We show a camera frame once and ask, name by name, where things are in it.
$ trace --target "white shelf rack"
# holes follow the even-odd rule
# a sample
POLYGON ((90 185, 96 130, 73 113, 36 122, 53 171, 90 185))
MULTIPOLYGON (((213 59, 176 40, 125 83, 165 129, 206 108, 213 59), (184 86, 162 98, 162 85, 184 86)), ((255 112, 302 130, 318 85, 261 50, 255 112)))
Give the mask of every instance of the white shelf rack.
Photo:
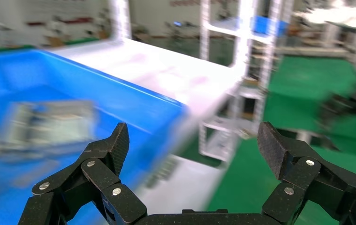
MULTIPOLYGON (((202 155, 229 161, 233 157, 239 136, 255 135, 262 121, 266 90, 269 84, 270 73, 273 69, 275 57, 275 45, 280 23, 280 10, 282 0, 272 0, 269 13, 268 35, 253 32, 255 12, 258 5, 257 0, 241 0, 238 7, 238 16, 222 22, 210 22, 210 0, 201 0, 201 43, 200 58, 208 60, 209 32, 216 31, 236 36, 234 61, 231 67, 237 73, 237 88, 231 91, 232 100, 229 103, 229 118, 212 116, 200 123, 199 152, 202 155), (250 56, 253 40, 265 44, 264 53, 258 56, 250 56), (263 60, 260 68, 260 79, 258 87, 243 87, 242 81, 248 77, 250 58, 263 60), (244 108, 244 99, 256 99, 253 120, 239 118, 244 108), (214 130, 207 138, 207 129, 214 130)), ((283 20, 289 22, 292 13, 293 0, 285 3, 283 20)))

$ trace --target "silver screw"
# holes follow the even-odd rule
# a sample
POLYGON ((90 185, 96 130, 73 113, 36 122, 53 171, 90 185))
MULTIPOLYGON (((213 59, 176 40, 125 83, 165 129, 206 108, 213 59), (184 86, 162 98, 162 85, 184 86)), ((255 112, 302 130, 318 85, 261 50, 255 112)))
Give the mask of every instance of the silver screw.
POLYGON ((113 190, 113 195, 119 195, 121 193, 121 189, 116 188, 113 190))
POLYGON ((314 162, 313 162, 312 160, 307 160, 307 161, 306 161, 306 164, 308 164, 308 165, 314 165, 314 162))
POLYGON ((284 189, 284 192, 289 194, 289 195, 293 195, 294 194, 294 190, 292 188, 290 188, 290 187, 286 187, 284 189))
POLYGON ((43 184, 40 185, 40 190, 45 190, 49 187, 49 182, 45 182, 43 184))
POLYGON ((90 162, 87 163, 87 167, 91 167, 93 165, 95 165, 95 161, 90 161, 90 162))

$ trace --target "blue tray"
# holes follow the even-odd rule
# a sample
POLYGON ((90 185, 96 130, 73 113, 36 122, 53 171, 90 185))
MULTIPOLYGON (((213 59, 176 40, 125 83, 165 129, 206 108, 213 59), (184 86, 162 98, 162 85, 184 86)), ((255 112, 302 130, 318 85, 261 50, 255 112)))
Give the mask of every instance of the blue tray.
MULTIPOLYGON (((268 34, 268 26, 269 26, 269 18, 259 16, 259 15, 255 16, 255 27, 254 27, 255 33, 268 34)), ((278 36, 284 34, 284 31, 286 30, 287 26, 288 23, 284 21, 279 22, 278 36)))
MULTIPOLYGON (((173 99, 48 52, 0 54, 0 133, 11 102, 69 99, 95 103, 98 139, 108 137, 118 122, 128 124, 130 149, 120 178, 131 188, 166 154, 165 146, 173 141, 168 139, 171 125, 185 111, 173 99)), ((10 182, 40 162, 0 162, 0 224, 17 224, 27 198, 32 196, 32 185, 73 163, 78 156, 79 153, 58 158, 58 168, 24 189, 11 187, 10 182)), ((100 214, 89 203, 69 224, 93 224, 98 217, 100 214)))

